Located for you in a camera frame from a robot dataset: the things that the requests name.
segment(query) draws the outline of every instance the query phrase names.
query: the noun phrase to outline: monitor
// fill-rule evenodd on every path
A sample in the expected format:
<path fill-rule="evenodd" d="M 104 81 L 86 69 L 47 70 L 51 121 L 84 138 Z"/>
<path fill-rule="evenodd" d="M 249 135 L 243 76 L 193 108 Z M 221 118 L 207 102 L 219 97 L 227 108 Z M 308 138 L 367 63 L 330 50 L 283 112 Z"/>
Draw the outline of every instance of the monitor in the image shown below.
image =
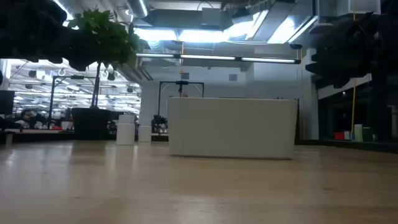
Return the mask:
<path fill-rule="evenodd" d="M 14 91 L 0 90 L 0 114 L 12 114 L 14 96 Z"/>

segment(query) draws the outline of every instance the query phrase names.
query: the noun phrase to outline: tree trunk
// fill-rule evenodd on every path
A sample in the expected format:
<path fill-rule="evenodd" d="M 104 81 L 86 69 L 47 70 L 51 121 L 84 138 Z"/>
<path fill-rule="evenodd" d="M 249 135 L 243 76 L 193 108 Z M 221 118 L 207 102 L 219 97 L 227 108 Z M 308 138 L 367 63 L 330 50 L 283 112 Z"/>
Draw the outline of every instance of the tree trunk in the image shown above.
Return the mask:
<path fill-rule="evenodd" d="M 96 106 L 96 97 L 98 95 L 98 92 L 100 90 L 100 71 L 101 71 L 101 64 L 102 62 L 98 62 L 97 66 L 97 76 L 95 77 L 95 84 L 94 84 L 94 91 L 93 91 L 93 97 L 91 99 L 91 107 Z"/>

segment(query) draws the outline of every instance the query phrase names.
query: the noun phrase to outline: red object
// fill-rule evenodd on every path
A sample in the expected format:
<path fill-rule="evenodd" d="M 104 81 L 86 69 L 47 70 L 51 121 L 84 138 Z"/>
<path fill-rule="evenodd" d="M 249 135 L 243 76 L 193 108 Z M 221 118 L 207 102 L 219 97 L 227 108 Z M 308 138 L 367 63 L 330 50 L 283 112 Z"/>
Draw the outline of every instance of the red object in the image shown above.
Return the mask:
<path fill-rule="evenodd" d="M 344 133 L 334 133 L 336 140 L 344 140 Z"/>

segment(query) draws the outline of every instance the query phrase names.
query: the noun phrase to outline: black planter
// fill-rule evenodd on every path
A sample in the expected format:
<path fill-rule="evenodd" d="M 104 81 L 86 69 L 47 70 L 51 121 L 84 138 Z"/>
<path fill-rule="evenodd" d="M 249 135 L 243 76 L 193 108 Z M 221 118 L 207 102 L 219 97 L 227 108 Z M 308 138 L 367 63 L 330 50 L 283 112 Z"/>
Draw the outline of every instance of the black planter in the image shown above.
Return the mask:
<path fill-rule="evenodd" d="M 111 112 L 91 108 L 73 108 L 73 125 L 78 139 L 100 140 L 109 138 L 108 121 Z"/>

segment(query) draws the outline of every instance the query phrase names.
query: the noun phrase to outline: white reception desk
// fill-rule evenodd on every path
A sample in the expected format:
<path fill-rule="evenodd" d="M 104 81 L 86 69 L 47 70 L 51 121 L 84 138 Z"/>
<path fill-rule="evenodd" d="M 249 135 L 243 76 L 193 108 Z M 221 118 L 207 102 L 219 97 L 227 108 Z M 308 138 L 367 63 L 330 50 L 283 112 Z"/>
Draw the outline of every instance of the white reception desk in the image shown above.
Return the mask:
<path fill-rule="evenodd" d="M 173 156 L 291 159 L 295 100 L 170 98 Z"/>

